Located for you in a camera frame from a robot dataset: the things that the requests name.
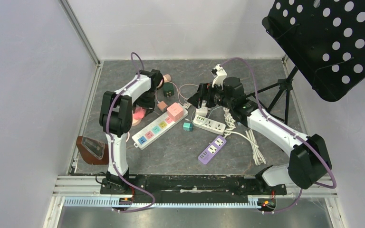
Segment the pink cube socket adapter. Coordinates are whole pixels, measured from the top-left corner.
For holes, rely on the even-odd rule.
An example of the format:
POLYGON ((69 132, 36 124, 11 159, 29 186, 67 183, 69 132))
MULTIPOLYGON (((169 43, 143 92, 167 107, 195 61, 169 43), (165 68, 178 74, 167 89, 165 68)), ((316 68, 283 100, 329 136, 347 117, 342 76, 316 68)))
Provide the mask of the pink cube socket adapter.
POLYGON ((184 115, 184 108, 179 103, 173 103, 167 109, 168 116, 174 121, 177 122, 184 115))

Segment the purple power strip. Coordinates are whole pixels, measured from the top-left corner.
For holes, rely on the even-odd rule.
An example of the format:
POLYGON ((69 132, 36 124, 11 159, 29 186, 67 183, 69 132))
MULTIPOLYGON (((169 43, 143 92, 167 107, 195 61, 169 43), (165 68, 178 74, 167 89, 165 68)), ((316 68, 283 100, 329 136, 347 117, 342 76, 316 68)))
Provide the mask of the purple power strip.
POLYGON ((226 144, 226 139, 218 135, 202 153, 198 156, 198 160, 206 165, 226 144))

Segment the coral plug adapter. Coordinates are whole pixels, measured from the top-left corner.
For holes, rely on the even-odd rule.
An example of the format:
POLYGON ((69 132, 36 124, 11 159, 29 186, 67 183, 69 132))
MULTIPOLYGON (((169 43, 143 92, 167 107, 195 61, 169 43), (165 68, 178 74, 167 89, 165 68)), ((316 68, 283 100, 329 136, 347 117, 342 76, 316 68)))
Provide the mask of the coral plug adapter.
POLYGON ((142 107, 137 107, 133 112, 134 119, 143 119, 145 117, 146 110, 142 107))

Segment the round pink socket hub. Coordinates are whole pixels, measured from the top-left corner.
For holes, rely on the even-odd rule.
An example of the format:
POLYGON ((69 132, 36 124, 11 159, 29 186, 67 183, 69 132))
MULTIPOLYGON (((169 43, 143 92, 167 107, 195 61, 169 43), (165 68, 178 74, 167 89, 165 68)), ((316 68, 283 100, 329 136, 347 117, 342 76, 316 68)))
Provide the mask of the round pink socket hub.
POLYGON ((141 120, 145 117, 146 110, 141 107, 136 107, 133 111, 132 126, 137 126, 141 120))

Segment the white usb power strip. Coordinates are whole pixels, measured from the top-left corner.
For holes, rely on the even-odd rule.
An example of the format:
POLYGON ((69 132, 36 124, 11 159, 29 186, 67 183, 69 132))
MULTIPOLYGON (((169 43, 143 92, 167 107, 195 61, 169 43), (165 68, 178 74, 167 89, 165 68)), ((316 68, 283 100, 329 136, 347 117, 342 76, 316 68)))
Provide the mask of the white usb power strip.
POLYGON ((193 119, 193 124, 194 126, 209 131, 211 133, 215 133, 218 135, 223 135, 225 128, 226 128, 226 124, 203 117, 203 116, 199 116, 196 115, 193 119))

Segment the white multicolour power strip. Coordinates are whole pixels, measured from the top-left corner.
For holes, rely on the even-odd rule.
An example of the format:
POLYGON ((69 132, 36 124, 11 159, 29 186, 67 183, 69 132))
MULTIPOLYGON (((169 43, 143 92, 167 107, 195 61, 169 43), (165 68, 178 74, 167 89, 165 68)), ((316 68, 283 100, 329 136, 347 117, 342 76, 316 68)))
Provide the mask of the white multicolour power strip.
POLYGON ((141 150, 145 149, 155 140, 159 139, 167 131, 173 128, 187 115, 188 111, 186 109, 183 109, 182 117, 174 121, 167 113, 162 114, 157 119, 152 121, 150 124, 148 124, 146 127, 144 127, 132 136, 134 146, 141 150))

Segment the salmon usb charger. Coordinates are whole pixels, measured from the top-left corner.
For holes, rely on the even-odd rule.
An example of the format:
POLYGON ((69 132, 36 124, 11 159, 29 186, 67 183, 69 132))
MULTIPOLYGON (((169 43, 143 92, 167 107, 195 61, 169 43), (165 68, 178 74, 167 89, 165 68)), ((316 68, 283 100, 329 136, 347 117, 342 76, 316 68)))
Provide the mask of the salmon usb charger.
POLYGON ((157 107, 161 112, 165 112, 168 108, 168 104, 165 101, 161 101, 157 104, 157 107))

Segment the teal usb charger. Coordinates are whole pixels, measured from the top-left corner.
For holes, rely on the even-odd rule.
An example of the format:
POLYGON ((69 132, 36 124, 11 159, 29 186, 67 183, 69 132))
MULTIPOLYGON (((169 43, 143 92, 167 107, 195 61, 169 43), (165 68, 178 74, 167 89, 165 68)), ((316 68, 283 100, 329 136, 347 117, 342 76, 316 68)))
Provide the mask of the teal usb charger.
POLYGON ((188 131, 188 132, 192 132, 193 131, 193 124, 184 122, 183 123, 183 130, 188 131))

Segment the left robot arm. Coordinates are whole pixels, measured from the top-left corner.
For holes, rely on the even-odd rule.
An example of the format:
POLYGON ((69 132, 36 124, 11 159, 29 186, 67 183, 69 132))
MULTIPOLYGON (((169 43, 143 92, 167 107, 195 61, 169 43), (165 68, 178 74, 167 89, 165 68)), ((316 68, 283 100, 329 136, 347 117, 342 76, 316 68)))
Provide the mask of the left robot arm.
POLYGON ((106 133, 109 164, 103 185, 105 190, 124 194, 130 189, 127 179, 126 138, 133 122, 136 106, 153 111, 155 92, 164 81, 159 70, 139 70, 134 78, 120 89, 103 95, 99 124, 106 133))

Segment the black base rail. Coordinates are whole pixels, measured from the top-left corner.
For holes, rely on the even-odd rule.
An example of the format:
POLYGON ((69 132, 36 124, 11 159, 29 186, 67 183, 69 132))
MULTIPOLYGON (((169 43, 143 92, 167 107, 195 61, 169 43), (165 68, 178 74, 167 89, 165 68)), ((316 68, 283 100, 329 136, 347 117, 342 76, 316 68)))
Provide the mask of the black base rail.
POLYGON ((284 196, 284 184, 270 187, 257 176, 221 175, 130 175, 132 187, 102 179, 100 194, 130 195, 134 203, 245 203, 251 196, 284 196))

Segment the dark green cube adapter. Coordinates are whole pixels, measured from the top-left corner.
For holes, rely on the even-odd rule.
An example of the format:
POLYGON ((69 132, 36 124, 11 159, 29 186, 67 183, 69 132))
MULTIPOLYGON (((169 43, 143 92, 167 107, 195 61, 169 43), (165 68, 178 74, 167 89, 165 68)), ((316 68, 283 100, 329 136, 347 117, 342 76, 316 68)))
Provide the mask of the dark green cube adapter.
POLYGON ((174 85, 171 82, 165 82, 162 89, 164 97, 171 97, 175 94, 174 85))

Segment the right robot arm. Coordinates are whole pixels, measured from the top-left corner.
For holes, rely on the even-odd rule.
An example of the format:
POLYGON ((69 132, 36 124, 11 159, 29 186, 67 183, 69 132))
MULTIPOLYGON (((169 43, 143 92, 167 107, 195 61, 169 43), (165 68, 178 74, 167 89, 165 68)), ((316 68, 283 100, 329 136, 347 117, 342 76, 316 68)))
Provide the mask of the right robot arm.
POLYGON ((275 186, 294 183, 302 189, 316 184, 327 187, 319 180, 326 174, 332 176, 332 164, 324 139, 318 134, 308 136, 283 124, 267 113, 258 103, 248 99, 239 78, 228 77, 221 85, 201 83, 188 103, 199 108, 202 104, 211 108, 227 108, 232 118, 257 131, 289 156, 285 165, 270 166, 256 179, 258 192, 267 194, 275 186))

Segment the brown wooden metronome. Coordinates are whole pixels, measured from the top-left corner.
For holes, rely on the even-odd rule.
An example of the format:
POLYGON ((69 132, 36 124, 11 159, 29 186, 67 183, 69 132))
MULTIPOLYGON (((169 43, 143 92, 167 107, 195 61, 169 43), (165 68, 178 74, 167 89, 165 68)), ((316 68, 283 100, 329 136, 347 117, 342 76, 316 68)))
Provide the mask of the brown wooden metronome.
POLYGON ((82 159, 90 165, 108 165, 109 151, 108 144, 84 137, 78 136, 76 140, 76 147, 82 159))

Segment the black music stand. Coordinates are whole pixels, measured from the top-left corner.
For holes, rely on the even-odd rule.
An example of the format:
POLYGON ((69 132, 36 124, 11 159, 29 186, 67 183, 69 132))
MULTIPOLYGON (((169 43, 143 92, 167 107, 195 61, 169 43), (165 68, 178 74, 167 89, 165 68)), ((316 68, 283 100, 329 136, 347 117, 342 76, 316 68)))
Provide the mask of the black music stand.
POLYGON ((321 99, 365 79, 365 0, 276 0, 261 23, 321 99))

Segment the white cube adapter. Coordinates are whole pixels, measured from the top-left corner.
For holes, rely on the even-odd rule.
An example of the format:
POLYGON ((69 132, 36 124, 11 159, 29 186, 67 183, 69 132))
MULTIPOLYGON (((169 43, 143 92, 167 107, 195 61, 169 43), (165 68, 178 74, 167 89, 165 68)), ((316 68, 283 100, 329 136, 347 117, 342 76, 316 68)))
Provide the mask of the white cube adapter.
POLYGON ((207 107, 201 107, 195 109, 195 115, 206 117, 209 113, 209 108, 207 107))

